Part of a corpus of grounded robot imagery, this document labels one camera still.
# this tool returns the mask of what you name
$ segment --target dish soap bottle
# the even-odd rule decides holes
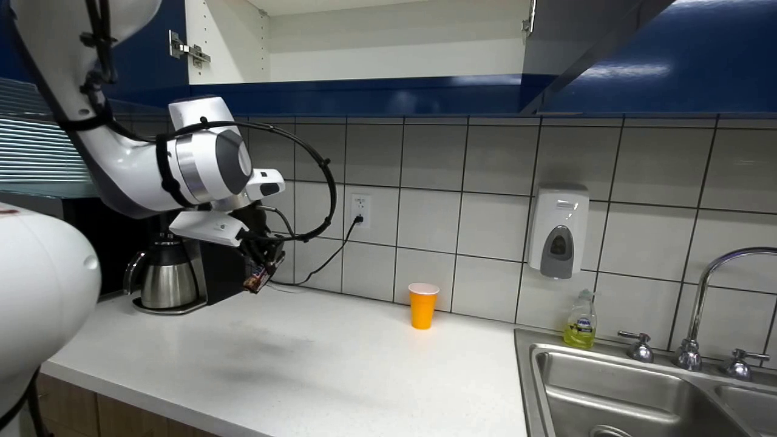
[[[573,313],[567,317],[563,325],[563,346],[578,348],[578,349],[589,349],[591,341],[597,339],[597,325],[595,325],[595,296],[589,289],[582,289],[576,300]]]

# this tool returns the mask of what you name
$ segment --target orange cup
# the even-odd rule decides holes
[[[414,331],[431,329],[438,286],[414,283],[414,285],[407,285],[407,295],[410,295],[410,325]]]

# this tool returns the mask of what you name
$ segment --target white soap dispenser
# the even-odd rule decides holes
[[[528,241],[532,269],[557,279],[579,273],[587,206],[584,190],[538,190]]]

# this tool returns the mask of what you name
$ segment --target white countertop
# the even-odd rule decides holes
[[[215,436],[522,437],[512,329],[267,286],[164,318],[96,306],[43,375]]]

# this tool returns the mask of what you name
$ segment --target kettle handle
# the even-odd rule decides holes
[[[126,269],[124,269],[124,295],[134,296],[134,285],[137,277],[137,267],[145,262],[145,251],[135,252],[135,257],[129,261]]]

